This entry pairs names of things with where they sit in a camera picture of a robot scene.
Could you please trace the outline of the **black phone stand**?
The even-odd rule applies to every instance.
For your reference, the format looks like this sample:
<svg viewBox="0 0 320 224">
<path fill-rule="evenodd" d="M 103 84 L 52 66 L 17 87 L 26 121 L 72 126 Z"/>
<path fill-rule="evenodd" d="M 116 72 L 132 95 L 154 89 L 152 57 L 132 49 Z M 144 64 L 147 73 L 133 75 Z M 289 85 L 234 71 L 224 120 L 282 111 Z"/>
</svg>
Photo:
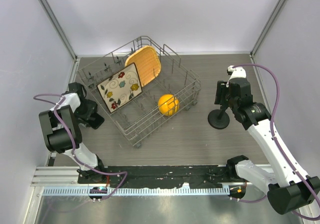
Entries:
<svg viewBox="0 0 320 224">
<path fill-rule="evenodd" d="M 230 123 L 230 117 L 226 113 L 227 109 L 228 104 L 223 104 L 220 106 L 220 109 L 212 110 L 207 116 L 209 125 L 217 130 L 227 128 Z"/>
</svg>

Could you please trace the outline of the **black smartphone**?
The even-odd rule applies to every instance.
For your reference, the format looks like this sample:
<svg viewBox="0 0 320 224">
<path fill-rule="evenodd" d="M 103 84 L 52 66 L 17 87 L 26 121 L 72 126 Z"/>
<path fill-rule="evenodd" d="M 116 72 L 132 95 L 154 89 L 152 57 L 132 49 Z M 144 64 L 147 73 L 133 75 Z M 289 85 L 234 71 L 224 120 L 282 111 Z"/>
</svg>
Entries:
<svg viewBox="0 0 320 224">
<path fill-rule="evenodd" d="M 97 112 L 92 113 L 87 119 L 87 125 L 94 130 L 97 130 L 103 123 L 105 119 Z"/>
</svg>

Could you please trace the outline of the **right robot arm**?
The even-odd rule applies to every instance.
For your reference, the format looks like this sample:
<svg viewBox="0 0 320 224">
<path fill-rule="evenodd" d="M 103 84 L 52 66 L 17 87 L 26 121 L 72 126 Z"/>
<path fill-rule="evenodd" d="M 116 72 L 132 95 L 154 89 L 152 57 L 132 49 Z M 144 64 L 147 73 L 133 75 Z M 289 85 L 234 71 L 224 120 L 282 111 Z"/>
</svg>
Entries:
<svg viewBox="0 0 320 224">
<path fill-rule="evenodd" d="M 253 164 L 248 157 L 239 155 L 227 161 L 226 177 L 233 182 L 244 179 L 265 194 L 272 208 L 280 215 L 319 202 L 320 179 L 311 177 L 297 162 L 277 134 L 272 115 L 265 105 L 253 100 L 251 84 L 244 77 L 218 81 L 215 101 L 220 109 L 208 115 L 208 122 L 218 130 L 225 129 L 231 109 L 234 118 L 242 124 L 260 146 L 272 173 Z"/>
</svg>

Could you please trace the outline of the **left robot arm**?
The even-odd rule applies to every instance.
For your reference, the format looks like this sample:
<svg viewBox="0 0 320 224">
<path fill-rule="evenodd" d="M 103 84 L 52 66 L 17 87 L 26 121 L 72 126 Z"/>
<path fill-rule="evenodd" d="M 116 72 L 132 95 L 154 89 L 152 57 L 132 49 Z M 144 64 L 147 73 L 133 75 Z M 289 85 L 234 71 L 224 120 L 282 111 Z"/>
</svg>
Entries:
<svg viewBox="0 0 320 224">
<path fill-rule="evenodd" d="M 84 144 L 80 125 L 94 130 L 105 119 L 98 114 L 98 104 L 87 98 L 83 84 L 72 82 L 63 94 L 38 94 L 37 101 L 49 102 L 41 97 L 59 97 L 53 107 L 42 111 L 38 117 L 44 144 L 50 152 L 71 158 L 78 166 L 81 178 L 93 183 L 102 183 L 107 176 L 101 159 Z"/>
</svg>

